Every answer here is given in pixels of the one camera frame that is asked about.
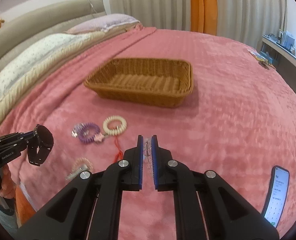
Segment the person's left hand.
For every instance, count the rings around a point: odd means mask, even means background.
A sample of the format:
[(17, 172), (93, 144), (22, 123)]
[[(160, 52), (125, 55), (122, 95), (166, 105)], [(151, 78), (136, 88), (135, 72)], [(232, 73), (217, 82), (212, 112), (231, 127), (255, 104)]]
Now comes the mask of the person's left hand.
[(11, 172), (9, 171), (9, 166), (4, 165), (2, 167), (3, 178), (2, 185), (0, 189), (0, 201), (1, 198), (12, 199), (15, 197), (16, 185), (11, 178)]

